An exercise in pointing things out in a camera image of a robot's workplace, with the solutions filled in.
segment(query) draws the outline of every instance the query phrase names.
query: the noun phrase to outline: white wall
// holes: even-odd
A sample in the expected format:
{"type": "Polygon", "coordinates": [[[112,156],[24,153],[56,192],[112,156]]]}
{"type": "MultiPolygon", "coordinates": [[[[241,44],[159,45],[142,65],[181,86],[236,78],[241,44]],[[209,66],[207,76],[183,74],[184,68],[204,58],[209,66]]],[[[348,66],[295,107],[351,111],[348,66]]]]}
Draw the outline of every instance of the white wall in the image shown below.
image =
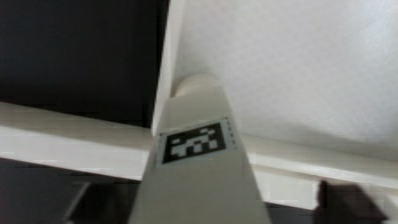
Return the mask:
{"type": "Polygon", "coordinates": [[[177,74],[220,78],[243,133],[398,161],[396,13],[396,0],[188,0],[177,74]]]}

